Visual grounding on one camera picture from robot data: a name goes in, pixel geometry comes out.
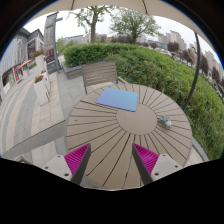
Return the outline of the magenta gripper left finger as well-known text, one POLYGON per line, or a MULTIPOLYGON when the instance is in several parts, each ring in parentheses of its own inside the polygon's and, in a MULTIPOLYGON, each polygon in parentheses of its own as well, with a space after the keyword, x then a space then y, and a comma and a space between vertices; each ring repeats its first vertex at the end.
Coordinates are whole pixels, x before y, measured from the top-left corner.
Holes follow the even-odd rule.
POLYGON ((42 169, 79 185, 83 179, 90 155, 91 144, 88 143, 65 156, 54 156, 42 169))

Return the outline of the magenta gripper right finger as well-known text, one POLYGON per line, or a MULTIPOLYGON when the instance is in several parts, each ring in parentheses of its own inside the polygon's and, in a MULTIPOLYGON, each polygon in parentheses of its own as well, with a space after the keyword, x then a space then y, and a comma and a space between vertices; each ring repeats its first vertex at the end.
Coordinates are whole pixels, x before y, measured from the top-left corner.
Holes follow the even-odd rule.
POLYGON ((132 155, 144 185, 182 169, 169 155, 158 155, 136 143, 132 144, 132 155))

